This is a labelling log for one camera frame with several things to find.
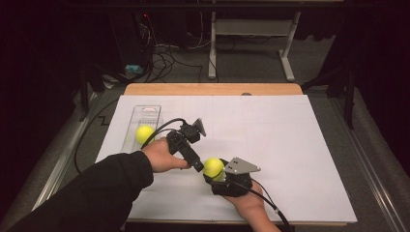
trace tennis ball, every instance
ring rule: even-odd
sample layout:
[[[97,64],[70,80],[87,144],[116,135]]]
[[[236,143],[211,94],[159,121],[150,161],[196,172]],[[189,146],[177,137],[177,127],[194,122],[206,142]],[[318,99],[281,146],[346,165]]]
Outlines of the tennis ball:
[[[204,162],[203,174],[219,181],[223,177],[223,162],[218,158],[209,158]]]
[[[141,127],[136,129],[135,139],[139,144],[144,144],[154,131],[155,130],[152,127],[148,125],[142,125]]]

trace white paper sheet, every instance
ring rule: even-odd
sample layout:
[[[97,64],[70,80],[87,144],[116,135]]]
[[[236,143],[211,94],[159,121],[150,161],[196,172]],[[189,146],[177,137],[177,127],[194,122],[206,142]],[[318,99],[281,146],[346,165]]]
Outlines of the white paper sheet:
[[[164,122],[201,118],[207,136],[191,145],[201,160],[239,157],[260,166],[252,178],[290,222],[357,221],[307,96],[122,96],[96,161],[121,151],[138,104],[161,105]],[[266,208],[271,220],[280,221]],[[242,221],[193,168],[155,174],[130,218]]]

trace hand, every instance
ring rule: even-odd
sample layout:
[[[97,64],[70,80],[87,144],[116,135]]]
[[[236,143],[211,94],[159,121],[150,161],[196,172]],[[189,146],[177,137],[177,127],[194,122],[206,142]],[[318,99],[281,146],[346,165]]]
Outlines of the hand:
[[[190,168],[186,160],[176,158],[169,153],[168,141],[165,137],[152,141],[142,149],[142,152],[151,162],[155,173],[166,172],[174,168]]]
[[[252,189],[263,194],[262,187],[254,181],[252,181]],[[235,206],[239,216],[249,223],[254,232],[280,231],[269,219],[264,201],[259,196],[248,192],[239,197],[224,196],[223,198]]]

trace desk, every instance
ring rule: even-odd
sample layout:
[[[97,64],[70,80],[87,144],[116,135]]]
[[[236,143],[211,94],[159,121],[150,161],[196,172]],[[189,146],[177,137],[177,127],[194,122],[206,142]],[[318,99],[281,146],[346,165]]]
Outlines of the desk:
[[[260,166],[252,177],[292,225],[357,221],[308,97],[296,84],[279,86],[289,90],[287,95],[277,84],[130,85],[118,102],[97,161],[121,149],[134,105],[160,103],[165,122],[183,117],[193,123],[202,117],[208,135],[192,144],[202,161],[235,155]],[[244,92],[258,96],[238,96]],[[254,118],[261,107],[263,113]],[[129,221],[244,223],[193,168],[154,178],[134,202]],[[267,209],[271,220],[280,223]]]
[[[304,2],[342,2],[343,0],[308,0]],[[300,0],[229,0],[228,2],[301,2]],[[287,58],[290,46],[298,27],[301,12],[296,12],[288,20],[255,20],[255,19],[217,19],[217,14],[212,12],[211,21],[211,48],[209,54],[208,76],[217,77],[217,35],[254,35],[254,36],[285,36],[286,45],[278,51],[287,81],[294,82],[292,68]]]

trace black jacket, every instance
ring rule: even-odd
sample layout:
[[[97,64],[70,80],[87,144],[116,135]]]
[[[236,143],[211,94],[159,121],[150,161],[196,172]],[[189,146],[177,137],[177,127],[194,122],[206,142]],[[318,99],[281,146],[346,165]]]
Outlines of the black jacket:
[[[132,202],[153,181],[151,163],[142,152],[109,156],[57,191],[8,232],[118,231]]]

